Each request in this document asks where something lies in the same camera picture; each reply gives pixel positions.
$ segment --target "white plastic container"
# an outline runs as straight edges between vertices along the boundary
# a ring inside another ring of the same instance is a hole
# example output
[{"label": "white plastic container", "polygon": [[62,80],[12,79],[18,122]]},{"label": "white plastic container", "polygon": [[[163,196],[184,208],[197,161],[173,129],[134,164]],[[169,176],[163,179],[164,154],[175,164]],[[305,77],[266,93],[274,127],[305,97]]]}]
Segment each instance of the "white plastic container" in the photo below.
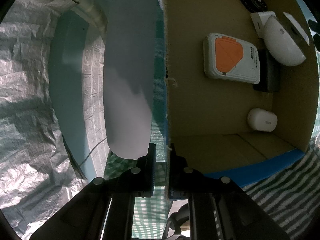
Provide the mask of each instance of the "white plastic container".
[{"label": "white plastic container", "polygon": [[253,130],[272,132],[277,126],[278,118],[272,112],[254,108],[250,110],[247,122]]},{"label": "white plastic container", "polygon": [[258,84],[260,63],[257,48],[220,33],[210,33],[203,42],[204,72],[209,78]]}]

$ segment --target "cardboard box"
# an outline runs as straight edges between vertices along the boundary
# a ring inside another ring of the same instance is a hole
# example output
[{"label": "cardboard box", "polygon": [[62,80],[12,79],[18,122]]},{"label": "cardboard box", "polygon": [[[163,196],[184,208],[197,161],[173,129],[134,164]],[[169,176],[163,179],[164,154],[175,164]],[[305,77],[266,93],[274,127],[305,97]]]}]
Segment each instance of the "cardboard box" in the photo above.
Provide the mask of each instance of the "cardboard box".
[{"label": "cardboard box", "polygon": [[[166,0],[168,120],[177,155],[203,172],[259,163],[295,148],[306,151],[318,103],[316,52],[296,0],[265,0],[268,10],[288,12],[307,32],[307,59],[281,66],[280,91],[255,91],[251,84],[209,79],[203,70],[203,39],[223,33],[264,48],[250,12],[240,0]],[[252,108],[272,111],[272,133],[255,132],[246,122]]]}]

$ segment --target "black round object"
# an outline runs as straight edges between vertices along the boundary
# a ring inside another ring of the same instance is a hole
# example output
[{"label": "black round object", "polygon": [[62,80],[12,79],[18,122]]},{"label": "black round object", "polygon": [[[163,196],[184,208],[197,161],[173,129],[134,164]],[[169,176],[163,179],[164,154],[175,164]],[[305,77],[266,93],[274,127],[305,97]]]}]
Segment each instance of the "black round object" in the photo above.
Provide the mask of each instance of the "black round object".
[{"label": "black round object", "polygon": [[264,12],[267,11],[267,5],[264,0],[240,0],[242,4],[251,13],[253,12]]}]

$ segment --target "cable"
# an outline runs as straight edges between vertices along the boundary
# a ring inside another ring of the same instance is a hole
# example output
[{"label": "cable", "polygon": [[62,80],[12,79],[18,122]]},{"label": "cable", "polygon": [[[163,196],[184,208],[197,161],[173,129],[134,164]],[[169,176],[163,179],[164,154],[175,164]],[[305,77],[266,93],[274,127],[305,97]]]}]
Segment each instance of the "cable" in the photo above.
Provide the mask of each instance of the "cable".
[{"label": "cable", "polygon": [[99,143],[97,143],[97,145],[96,145],[95,147],[93,147],[93,149],[89,152],[88,156],[83,160],[83,162],[81,162],[81,163],[79,164],[79,167],[81,167],[81,166],[85,163],[85,161],[86,161],[86,160],[90,157],[90,155],[92,154],[93,150],[94,150],[100,143],[102,143],[105,139],[106,139],[106,137],[105,137],[103,140],[101,140]]}]

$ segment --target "white and orange case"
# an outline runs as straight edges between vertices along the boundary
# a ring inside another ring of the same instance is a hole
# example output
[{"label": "white and orange case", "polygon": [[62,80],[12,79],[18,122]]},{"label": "white and orange case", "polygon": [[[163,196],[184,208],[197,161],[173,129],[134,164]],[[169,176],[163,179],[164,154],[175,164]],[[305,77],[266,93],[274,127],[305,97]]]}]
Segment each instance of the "white and orange case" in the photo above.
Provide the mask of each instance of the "white and orange case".
[{"label": "white and orange case", "polygon": [[257,48],[220,33],[210,33],[203,42],[204,72],[209,78],[258,84],[260,63]]}]

